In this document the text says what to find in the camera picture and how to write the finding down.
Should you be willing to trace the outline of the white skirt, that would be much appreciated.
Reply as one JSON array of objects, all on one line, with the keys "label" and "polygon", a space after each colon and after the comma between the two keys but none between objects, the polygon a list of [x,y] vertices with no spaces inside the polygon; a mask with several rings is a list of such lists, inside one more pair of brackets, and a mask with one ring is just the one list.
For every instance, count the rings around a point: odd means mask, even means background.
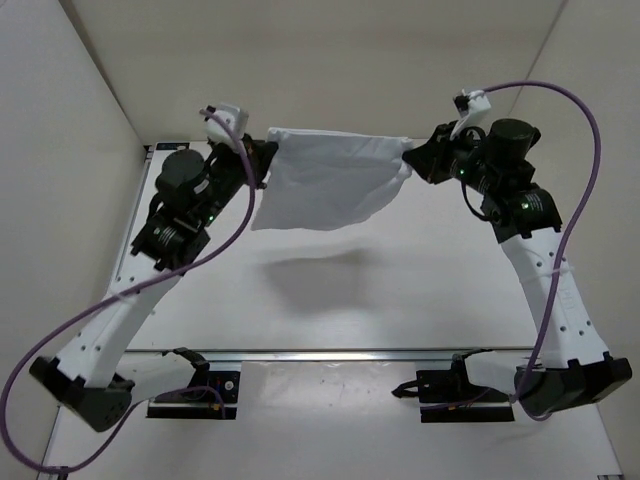
[{"label": "white skirt", "polygon": [[408,137],[271,127],[278,145],[251,229],[334,231],[368,220],[399,194],[413,169]]}]

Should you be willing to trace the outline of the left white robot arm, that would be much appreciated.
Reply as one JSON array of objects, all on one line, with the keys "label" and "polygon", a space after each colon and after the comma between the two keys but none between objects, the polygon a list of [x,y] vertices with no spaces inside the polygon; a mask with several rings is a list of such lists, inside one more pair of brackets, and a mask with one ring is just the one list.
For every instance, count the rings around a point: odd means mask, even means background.
[{"label": "left white robot arm", "polygon": [[108,306],[55,356],[40,356],[30,374],[96,432],[114,427],[133,405],[179,391],[203,395],[209,363],[185,347],[125,366],[123,354],[161,299],[196,263],[210,241],[208,227],[247,183],[241,157],[224,143],[209,155],[186,148],[170,152],[156,192]]}]

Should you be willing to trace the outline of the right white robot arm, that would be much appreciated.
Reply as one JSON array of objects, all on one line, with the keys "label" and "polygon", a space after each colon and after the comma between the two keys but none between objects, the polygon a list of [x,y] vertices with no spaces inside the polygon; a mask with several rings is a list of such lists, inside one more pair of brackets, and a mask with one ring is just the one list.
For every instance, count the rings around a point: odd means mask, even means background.
[{"label": "right white robot arm", "polygon": [[488,131],[454,127],[438,126],[402,159],[429,184],[457,180],[462,191],[481,194],[474,215],[492,227],[513,266],[538,337],[524,364],[490,351],[462,356],[448,376],[449,391],[467,401],[491,388],[536,420],[601,401],[631,379],[632,368],[597,333],[564,254],[569,229],[551,194],[533,180],[526,155],[539,130],[517,119],[497,120]]}]

